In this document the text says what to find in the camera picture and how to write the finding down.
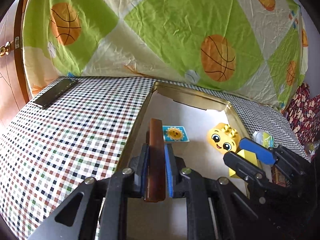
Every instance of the brown wooden block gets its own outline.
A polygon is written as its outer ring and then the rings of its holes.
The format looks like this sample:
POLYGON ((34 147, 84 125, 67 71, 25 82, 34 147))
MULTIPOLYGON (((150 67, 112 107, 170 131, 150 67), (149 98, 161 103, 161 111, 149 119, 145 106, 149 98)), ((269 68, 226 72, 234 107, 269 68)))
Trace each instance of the brown wooden block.
POLYGON ((165 159, 162 121, 152 118, 147 133, 149 144, 149 166, 147 174, 146 202, 158 202, 165 199, 165 159))

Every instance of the sun picture card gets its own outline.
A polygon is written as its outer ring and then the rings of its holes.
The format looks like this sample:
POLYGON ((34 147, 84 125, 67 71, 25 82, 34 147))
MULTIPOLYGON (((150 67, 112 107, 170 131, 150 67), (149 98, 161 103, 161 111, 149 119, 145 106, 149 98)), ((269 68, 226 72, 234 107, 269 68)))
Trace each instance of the sun picture card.
POLYGON ((186 130, 183 126, 163 125, 163 139, 165 142, 188 142, 186 130))

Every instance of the black smartphone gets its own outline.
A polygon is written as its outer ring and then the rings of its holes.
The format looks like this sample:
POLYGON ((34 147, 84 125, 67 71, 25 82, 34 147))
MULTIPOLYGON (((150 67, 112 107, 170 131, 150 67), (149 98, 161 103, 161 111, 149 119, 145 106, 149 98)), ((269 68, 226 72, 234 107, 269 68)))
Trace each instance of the black smartphone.
POLYGON ((59 96, 77 83, 78 81, 75 79, 63 79, 58 84, 50 88, 47 92, 39 96, 35 101, 33 101, 33 104, 41 109, 46 109, 59 96))

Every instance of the cabinet door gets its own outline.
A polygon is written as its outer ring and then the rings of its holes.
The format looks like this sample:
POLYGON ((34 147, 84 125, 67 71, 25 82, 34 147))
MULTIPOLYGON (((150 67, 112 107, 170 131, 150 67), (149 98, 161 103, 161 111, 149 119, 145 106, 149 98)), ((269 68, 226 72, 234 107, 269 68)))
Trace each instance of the cabinet door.
POLYGON ((20 48, 22 6, 23 0, 15 0, 0 23, 0 127, 29 101, 20 48))

